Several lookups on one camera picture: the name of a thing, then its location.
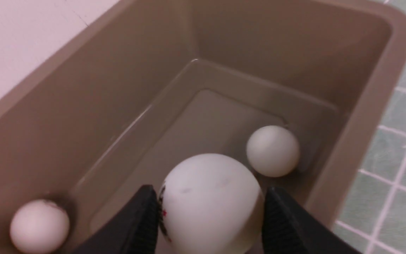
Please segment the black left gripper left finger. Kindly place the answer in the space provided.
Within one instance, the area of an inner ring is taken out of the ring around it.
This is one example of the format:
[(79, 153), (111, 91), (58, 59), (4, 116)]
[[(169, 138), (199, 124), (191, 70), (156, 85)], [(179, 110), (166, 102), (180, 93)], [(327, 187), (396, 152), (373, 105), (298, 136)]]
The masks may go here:
[(142, 185), (127, 204), (74, 254), (153, 254), (159, 233), (159, 203), (152, 185)]

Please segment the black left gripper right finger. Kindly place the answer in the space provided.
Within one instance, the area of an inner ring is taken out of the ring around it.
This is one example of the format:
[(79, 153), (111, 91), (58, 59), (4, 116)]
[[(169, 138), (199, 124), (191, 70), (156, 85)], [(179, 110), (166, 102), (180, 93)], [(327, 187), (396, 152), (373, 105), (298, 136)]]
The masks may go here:
[(262, 245), (265, 254), (360, 253), (280, 187), (269, 187), (266, 191)]

